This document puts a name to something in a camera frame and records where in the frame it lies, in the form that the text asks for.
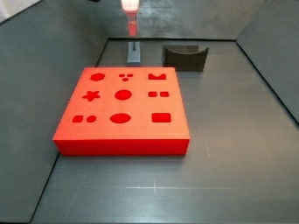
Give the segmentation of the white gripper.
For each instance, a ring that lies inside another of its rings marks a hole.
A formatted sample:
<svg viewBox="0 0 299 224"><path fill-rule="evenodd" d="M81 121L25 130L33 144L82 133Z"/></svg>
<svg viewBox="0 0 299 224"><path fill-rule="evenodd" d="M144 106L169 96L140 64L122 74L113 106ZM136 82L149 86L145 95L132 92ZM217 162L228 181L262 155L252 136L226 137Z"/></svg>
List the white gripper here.
<svg viewBox="0 0 299 224"><path fill-rule="evenodd" d="M138 10L138 0L120 0L126 16L128 36L136 36L136 11Z"/></svg>

